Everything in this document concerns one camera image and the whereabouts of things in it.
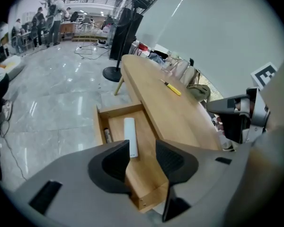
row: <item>yellow screwdriver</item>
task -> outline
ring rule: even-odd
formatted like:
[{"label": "yellow screwdriver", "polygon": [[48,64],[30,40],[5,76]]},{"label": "yellow screwdriver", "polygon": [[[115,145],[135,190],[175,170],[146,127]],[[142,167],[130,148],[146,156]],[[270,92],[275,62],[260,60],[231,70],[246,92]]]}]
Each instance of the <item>yellow screwdriver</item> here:
[{"label": "yellow screwdriver", "polygon": [[178,89],[176,89],[174,86],[170,85],[168,82],[163,81],[162,79],[160,79],[167,87],[169,87],[170,90],[172,90],[173,92],[175,92],[177,95],[181,96],[181,92],[179,92]]}]

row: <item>wooden table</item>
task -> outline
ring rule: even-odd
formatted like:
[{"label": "wooden table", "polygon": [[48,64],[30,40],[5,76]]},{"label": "wooden table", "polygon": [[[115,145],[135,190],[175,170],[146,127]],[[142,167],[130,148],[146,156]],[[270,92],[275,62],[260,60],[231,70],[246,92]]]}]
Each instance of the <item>wooden table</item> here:
[{"label": "wooden table", "polygon": [[[133,192],[132,201],[141,212],[155,207],[167,196],[168,180],[156,160],[156,139],[221,149],[206,110],[184,85],[169,78],[155,64],[147,58],[124,55],[118,88],[125,81],[133,103],[95,109],[94,119],[96,138],[99,144],[104,144],[104,128],[109,128],[113,141],[124,140],[123,120],[135,118],[139,157],[130,160],[126,184]],[[172,84],[182,95],[175,94],[160,79]]]}]

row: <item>wooden drawer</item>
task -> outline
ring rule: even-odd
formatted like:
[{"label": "wooden drawer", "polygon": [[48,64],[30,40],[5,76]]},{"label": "wooden drawer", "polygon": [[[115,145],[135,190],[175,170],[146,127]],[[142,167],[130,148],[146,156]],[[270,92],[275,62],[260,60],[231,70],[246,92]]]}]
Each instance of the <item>wooden drawer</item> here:
[{"label": "wooden drawer", "polygon": [[140,212],[146,212],[167,196],[168,179],[156,160],[157,133],[140,102],[101,109],[95,106],[94,128],[99,145],[105,144],[104,128],[112,141],[124,140],[124,118],[135,118],[139,157],[131,158],[125,183],[131,188],[131,200]]}]

